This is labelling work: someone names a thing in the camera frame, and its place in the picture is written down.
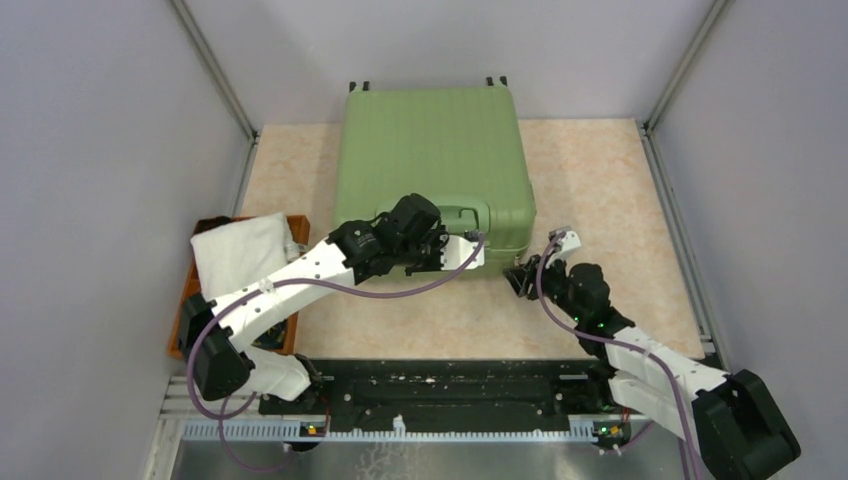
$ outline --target green suitcase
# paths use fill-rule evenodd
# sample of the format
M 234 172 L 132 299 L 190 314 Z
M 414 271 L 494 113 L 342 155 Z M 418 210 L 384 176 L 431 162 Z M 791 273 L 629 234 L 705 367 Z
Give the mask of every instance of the green suitcase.
M 412 192 L 439 207 L 450 233 L 485 232 L 485 271 L 524 254 L 536 204 L 506 86 L 350 93 L 335 226 L 373 218 Z

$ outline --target suitcase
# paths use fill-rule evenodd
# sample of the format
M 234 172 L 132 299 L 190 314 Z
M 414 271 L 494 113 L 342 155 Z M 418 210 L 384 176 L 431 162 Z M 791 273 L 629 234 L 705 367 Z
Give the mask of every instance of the suitcase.
M 450 233 L 486 234 L 487 272 L 511 267 L 530 244 L 536 203 L 505 84 L 354 88 L 337 175 L 336 227 L 374 218 L 415 192 L 439 207 Z

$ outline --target gray floor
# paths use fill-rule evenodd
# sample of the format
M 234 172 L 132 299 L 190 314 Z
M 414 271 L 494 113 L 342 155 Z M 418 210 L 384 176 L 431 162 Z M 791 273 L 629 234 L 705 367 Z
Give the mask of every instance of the gray floor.
M 237 455 L 255 466 L 279 463 L 286 455 L 280 444 L 252 442 L 234 447 Z M 328 443 L 295 454 L 289 468 L 270 475 L 241 470 L 217 442 L 183 442 L 174 472 L 172 480 L 683 478 L 676 438 L 660 428 L 621 457 L 601 457 L 595 449 L 576 444 Z

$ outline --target floor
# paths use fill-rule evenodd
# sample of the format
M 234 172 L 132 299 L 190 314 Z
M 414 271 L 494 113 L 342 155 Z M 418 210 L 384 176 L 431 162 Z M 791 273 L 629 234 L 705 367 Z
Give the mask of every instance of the floor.
M 547 232 L 574 228 L 572 263 L 600 264 L 613 304 L 679 352 L 703 357 L 636 124 L 628 119 L 519 122 L 538 214 L 529 254 Z M 329 232 L 339 124 L 268 125 L 243 215 L 304 214 L 310 245 Z M 366 282 L 395 291 L 426 280 Z M 316 358 L 570 359 L 586 354 L 538 302 L 516 299 L 501 277 L 460 278 L 412 298 L 331 295 L 300 314 L 295 350 Z

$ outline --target suitcase handle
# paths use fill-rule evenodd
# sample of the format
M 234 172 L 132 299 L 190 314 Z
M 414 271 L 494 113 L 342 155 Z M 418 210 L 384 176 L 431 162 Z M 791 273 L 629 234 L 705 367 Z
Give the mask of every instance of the suitcase handle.
M 424 195 L 427 200 L 439 208 L 442 224 L 448 233 L 461 235 L 469 230 L 489 233 L 489 204 L 470 195 L 442 194 Z M 376 214 L 388 212 L 394 208 L 397 200 L 377 205 Z

